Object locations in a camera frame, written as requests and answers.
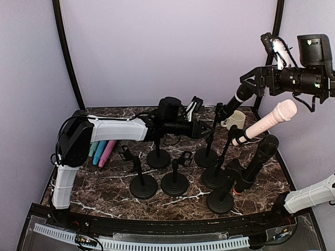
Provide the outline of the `black mic stand blue mic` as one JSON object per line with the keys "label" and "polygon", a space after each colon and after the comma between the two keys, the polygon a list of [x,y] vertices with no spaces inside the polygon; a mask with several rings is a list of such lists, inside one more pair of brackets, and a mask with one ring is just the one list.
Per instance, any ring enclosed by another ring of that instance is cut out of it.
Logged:
{"label": "black mic stand blue mic", "polygon": [[147,164],[154,169],[163,169],[169,166],[171,156],[166,150],[160,149],[160,139],[154,141],[155,150],[147,155]]}

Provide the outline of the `blue microphone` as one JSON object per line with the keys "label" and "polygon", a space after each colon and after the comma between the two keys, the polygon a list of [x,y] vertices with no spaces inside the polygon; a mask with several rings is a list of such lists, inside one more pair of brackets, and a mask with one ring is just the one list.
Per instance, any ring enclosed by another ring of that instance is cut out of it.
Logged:
{"label": "blue microphone", "polygon": [[95,151],[95,154],[94,154],[94,157],[93,157],[93,165],[96,166],[98,165],[100,159],[101,159],[101,156],[107,146],[107,143],[108,141],[100,141],[98,146],[97,146],[97,149]]}

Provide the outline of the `mint green microphone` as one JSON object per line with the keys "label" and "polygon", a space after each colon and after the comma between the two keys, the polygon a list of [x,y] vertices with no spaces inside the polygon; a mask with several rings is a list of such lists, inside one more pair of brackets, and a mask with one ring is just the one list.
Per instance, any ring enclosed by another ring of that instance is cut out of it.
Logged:
{"label": "mint green microphone", "polygon": [[94,154],[95,154],[95,152],[97,150],[98,145],[99,145],[99,142],[92,143],[92,145],[90,147],[90,150],[89,150],[89,154],[88,154],[89,157],[93,157],[94,156]]}

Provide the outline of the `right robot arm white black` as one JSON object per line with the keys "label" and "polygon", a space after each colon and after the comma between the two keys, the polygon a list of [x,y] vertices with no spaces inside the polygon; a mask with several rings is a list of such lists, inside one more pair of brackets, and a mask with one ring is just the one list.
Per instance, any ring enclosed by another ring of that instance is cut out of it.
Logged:
{"label": "right robot arm white black", "polygon": [[[276,65],[256,67],[240,77],[242,86],[258,97],[269,88],[271,96],[291,92],[295,99],[300,94],[312,95],[312,100],[323,103],[334,96],[334,71],[329,38],[325,34],[297,37],[301,67],[291,55],[290,49],[280,37],[271,33],[261,35],[268,55],[275,56]],[[334,200],[334,175],[298,191],[278,196],[273,211],[267,216],[272,227],[278,227],[293,214],[305,208]]]}

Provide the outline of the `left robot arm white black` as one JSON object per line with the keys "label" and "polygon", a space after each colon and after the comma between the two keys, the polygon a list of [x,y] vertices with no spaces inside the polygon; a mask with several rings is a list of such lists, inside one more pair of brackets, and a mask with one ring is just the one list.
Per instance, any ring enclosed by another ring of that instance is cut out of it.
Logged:
{"label": "left robot arm white black", "polygon": [[51,204],[56,208],[53,219],[63,228],[74,223],[74,217],[66,209],[74,180],[80,166],[88,157],[90,145],[110,140],[156,142],[166,134],[201,139],[214,129],[205,121],[194,120],[202,100],[194,98],[188,107],[174,97],[160,100],[156,109],[140,112],[132,117],[99,117],[77,110],[62,125],[55,145],[57,174]]}

